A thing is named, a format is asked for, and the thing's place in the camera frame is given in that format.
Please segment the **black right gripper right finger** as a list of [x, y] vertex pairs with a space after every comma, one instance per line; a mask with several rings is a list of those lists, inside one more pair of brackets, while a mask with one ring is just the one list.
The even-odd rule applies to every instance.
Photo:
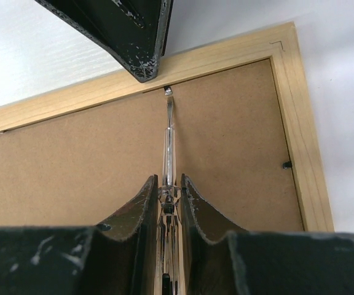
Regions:
[[181, 188], [188, 294], [354, 294], [354, 234], [248, 231]]

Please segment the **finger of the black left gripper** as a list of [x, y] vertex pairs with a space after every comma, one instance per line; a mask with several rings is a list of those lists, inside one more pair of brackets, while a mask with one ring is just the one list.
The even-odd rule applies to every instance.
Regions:
[[138, 82], [155, 79], [171, 0], [47, 0], [39, 4], [107, 51]]

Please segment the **wooden picture frame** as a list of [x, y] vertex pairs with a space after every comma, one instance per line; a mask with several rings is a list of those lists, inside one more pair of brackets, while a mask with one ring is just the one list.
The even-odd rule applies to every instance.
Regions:
[[[1, 109], [0, 227], [97, 225], [154, 175], [159, 194], [166, 86], [181, 191], [186, 175], [248, 231], [334, 231], [292, 22], [167, 58], [148, 84], [116, 72]], [[188, 294], [182, 222], [180, 251]]]

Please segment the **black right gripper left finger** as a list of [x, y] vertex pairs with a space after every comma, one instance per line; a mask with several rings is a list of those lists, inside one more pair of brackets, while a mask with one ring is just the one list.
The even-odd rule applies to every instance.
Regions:
[[94, 226], [0, 227], [0, 294], [152, 294], [158, 177]]

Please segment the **clear handled screwdriver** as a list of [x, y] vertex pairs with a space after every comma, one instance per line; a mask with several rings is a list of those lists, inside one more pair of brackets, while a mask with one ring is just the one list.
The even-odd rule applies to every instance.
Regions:
[[184, 289], [180, 269], [181, 220], [178, 209], [181, 189], [176, 183], [174, 100], [173, 95], [166, 97], [167, 127], [163, 144], [162, 182], [158, 194], [155, 293], [181, 294]]

